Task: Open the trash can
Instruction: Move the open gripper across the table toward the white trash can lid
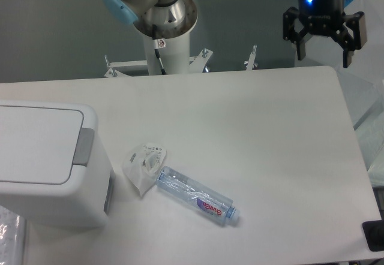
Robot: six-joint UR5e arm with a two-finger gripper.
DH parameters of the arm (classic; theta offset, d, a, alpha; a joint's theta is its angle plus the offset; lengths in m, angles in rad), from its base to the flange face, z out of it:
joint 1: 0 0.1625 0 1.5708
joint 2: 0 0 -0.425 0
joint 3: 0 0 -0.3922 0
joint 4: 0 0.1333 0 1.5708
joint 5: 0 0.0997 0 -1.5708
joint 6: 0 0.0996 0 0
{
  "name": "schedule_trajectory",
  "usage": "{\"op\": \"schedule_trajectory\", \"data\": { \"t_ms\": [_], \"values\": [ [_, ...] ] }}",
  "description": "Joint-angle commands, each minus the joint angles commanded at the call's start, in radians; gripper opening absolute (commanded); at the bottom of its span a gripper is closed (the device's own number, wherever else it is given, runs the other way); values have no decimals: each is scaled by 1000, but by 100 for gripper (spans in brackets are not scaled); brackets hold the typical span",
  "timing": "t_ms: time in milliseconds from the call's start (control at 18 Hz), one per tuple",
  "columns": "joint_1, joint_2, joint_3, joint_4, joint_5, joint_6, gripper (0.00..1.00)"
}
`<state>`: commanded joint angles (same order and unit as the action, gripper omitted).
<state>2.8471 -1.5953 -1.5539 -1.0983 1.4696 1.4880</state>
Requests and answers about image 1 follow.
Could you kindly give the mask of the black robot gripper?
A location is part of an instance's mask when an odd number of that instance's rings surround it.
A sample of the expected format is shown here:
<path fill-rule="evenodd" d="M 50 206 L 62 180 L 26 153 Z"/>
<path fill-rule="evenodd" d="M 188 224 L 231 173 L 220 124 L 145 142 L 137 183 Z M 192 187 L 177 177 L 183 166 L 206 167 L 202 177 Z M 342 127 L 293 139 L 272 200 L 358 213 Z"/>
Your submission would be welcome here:
<path fill-rule="evenodd" d="M 299 10 L 288 8 L 283 14 L 283 39 L 296 46 L 299 61 L 306 57 L 304 37 L 329 35 L 343 49 L 343 67 L 352 63 L 355 50 L 367 42 L 365 13 L 344 14 L 344 0 L 298 0 Z M 300 32 L 295 31 L 295 20 L 303 24 Z"/>

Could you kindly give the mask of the silver robot arm blue cap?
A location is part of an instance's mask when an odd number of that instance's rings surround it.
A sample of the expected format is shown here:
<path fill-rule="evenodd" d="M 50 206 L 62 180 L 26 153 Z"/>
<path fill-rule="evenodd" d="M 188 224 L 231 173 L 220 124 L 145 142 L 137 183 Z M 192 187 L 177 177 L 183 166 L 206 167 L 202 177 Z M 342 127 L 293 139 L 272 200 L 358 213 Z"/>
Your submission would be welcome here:
<path fill-rule="evenodd" d="M 192 0 L 103 0 L 120 22 L 133 24 L 152 41 L 178 38 L 194 28 L 198 13 Z M 283 13 L 283 39 L 296 47 L 298 60 L 306 57 L 305 36 L 332 38 L 343 49 L 343 66 L 367 42 L 365 14 L 346 14 L 344 0 L 298 0 Z"/>

